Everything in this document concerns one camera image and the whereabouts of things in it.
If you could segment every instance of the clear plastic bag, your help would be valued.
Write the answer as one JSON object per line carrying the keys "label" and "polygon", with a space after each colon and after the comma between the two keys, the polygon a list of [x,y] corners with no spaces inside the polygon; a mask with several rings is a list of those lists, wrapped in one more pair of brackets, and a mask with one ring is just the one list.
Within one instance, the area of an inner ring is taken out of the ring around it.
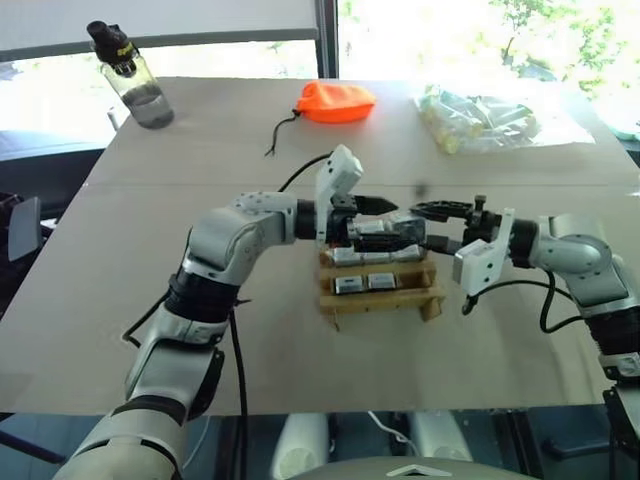
{"label": "clear plastic bag", "polygon": [[427,85],[414,101],[440,149],[448,154],[594,143],[557,102],[544,95],[494,96]]}

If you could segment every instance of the battery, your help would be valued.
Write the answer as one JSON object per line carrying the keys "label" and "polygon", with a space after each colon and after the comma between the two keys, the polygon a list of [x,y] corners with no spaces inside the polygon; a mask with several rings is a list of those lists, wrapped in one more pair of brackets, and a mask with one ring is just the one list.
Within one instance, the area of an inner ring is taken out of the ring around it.
{"label": "battery", "polygon": [[369,290],[395,290],[396,277],[393,273],[370,273],[367,284]]}
{"label": "battery", "polygon": [[353,247],[332,248],[327,254],[333,259],[336,267],[349,267],[362,263],[362,256]]}
{"label": "battery", "polygon": [[336,295],[364,292],[364,282],[359,275],[354,277],[337,277],[334,280],[334,287]]}
{"label": "battery", "polygon": [[424,249],[419,245],[409,245],[407,248],[391,253],[394,262],[417,262],[424,257]]}
{"label": "battery", "polygon": [[354,223],[358,233],[384,233],[384,222],[382,220],[372,220],[369,222]]}
{"label": "battery", "polygon": [[362,262],[365,265],[389,263],[391,262],[391,254],[388,252],[364,252],[362,254]]}

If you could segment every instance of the wooden crate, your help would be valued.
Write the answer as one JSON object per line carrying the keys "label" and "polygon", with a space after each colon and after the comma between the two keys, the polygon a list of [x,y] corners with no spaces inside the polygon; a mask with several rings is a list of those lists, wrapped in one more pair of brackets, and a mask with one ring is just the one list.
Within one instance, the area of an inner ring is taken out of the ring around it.
{"label": "wooden crate", "polygon": [[[396,277],[396,290],[349,295],[336,295],[333,292],[333,280],[336,277],[365,276],[370,273],[393,273]],[[445,297],[444,290],[436,283],[435,263],[427,257],[418,262],[335,267],[321,253],[318,282],[320,311],[336,330],[340,330],[337,315],[375,310],[419,308],[422,320],[426,322],[440,315],[441,303]]]}

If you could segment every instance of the black cable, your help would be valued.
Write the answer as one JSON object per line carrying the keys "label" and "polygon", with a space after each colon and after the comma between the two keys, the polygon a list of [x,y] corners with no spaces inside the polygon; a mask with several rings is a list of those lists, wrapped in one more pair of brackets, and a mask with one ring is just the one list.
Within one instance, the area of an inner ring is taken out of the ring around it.
{"label": "black cable", "polygon": [[542,310],[540,312],[540,329],[544,333],[557,332],[558,330],[560,330],[563,327],[566,327],[570,323],[577,322],[578,320],[582,320],[582,317],[577,315],[577,316],[574,316],[574,317],[569,317],[566,320],[563,320],[561,322],[558,322],[557,324],[555,324],[552,327],[548,327],[547,326],[547,317],[549,315],[549,309],[551,308],[551,303],[553,302],[554,295],[556,293],[558,293],[558,294],[562,295],[563,297],[565,297],[565,298],[567,298],[567,299],[569,299],[571,301],[573,301],[573,298],[571,297],[571,294],[569,292],[567,292],[565,290],[562,290],[561,288],[556,287],[556,278],[553,275],[553,273],[548,272],[546,270],[545,270],[545,273],[547,274],[547,276],[549,278],[549,283],[538,282],[536,280],[508,280],[506,282],[495,283],[495,284],[485,288],[484,290],[481,290],[476,295],[468,296],[467,297],[467,301],[465,302],[464,306],[462,307],[462,314],[463,315],[468,315],[469,313],[471,313],[473,308],[478,303],[479,297],[481,295],[484,295],[485,293],[491,292],[492,290],[496,290],[496,289],[502,288],[502,287],[507,287],[507,286],[510,286],[510,285],[535,285],[537,287],[542,287],[542,288],[546,288],[547,289],[547,295],[546,295],[546,297],[544,299],[544,303],[542,305]]}
{"label": "black cable", "polygon": [[247,478],[247,455],[249,447],[249,413],[247,407],[247,381],[244,375],[244,362],[242,361],[242,351],[240,350],[240,340],[238,339],[238,327],[236,325],[236,315],[233,310],[229,314],[229,325],[231,326],[231,340],[233,343],[233,353],[236,357],[236,367],[238,369],[238,387],[240,390],[240,480]]}
{"label": "black cable", "polygon": [[293,113],[292,117],[289,118],[285,118],[284,120],[280,120],[278,122],[278,124],[275,126],[275,128],[273,129],[273,138],[271,139],[271,147],[269,147],[269,150],[267,150],[264,154],[264,156],[268,156],[268,155],[275,155],[276,154],[276,142],[278,141],[278,129],[284,125],[285,123],[289,123],[289,122],[293,122],[295,121],[302,112],[293,109],[291,110],[291,113]]}
{"label": "black cable", "polygon": [[556,323],[553,327],[547,326],[547,316],[549,315],[549,310],[551,309],[551,304],[553,303],[553,296],[555,295],[557,289],[556,276],[548,270],[545,270],[545,273],[549,278],[549,290],[547,291],[547,296],[544,299],[544,303],[542,304],[542,311],[540,312],[540,330],[542,330],[544,333],[553,333],[557,332],[563,327],[566,327],[570,323],[582,320],[582,317],[576,315],[574,317],[569,317],[566,320]]}
{"label": "black cable", "polygon": [[153,315],[153,313],[158,308],[160,308],[160,305],[162,305],[162,302],[164,302],[168,297],[169,297],[169,290],[167,290],[158,300],[156,300],[156,303],[154,303],[151,306],[151,308],[147,310],[147,313],[145,313],[142,317],[140,317],[140,319],[136,323],[131,325],[127,330],[125,330],[125,332],[122,334],[122,340],[130,343],[136,348],[140,348],[140,341],[137,338],[132,336],[133,333],[136,330],[138,330],[142,325],[144,325],[144,323],[147,320],[149,320],[149,318],[151,318],[151,315]]}
{"label": "black cable", "polygon": [[296,170],[296,171],[293,173],[293,175],[291,175],[291,176],[289,177],[289,179],[288,179],[286,182],[284,182],[284,185],[282,185],[282,186],[278,189],[278,191],[279,191],[279,192],[284,192],[284,191],[287,189],[287,187],[288,187],[289,185],[291,185],[291,182],[293,182],[296,178],[298,178],[298,176],[299,176],[302,172],[304,172],[304,171],[305,171],[307,168],[309,168],[310,166],[315,165],[316,163],[321,162],[322,160],[325,160],[325,159],[329,158],[329,157],[331,156],[331,154],[332,154],[332,153],[333,153],[333,152],[325,153],[325,154],[323,154],[323,155],[320,155],[319,157],[316,157],[316,158],[314,158],[314,159],[312,159],[312,160],[309,160],[307,163],[305,163],[303,166],[301,166],[298,170]]}

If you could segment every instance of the water bottle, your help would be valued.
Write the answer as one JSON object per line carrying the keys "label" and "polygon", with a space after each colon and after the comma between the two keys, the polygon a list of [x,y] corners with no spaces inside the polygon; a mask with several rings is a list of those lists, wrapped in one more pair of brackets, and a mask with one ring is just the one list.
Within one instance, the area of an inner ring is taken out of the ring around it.
{"label": "water bottle", "polygon": [[87,25],[87,32],[102,61],[100,71],[140,126],[158,129],[169,125],[173,110],[144,58],[120,27],[95,21]]}

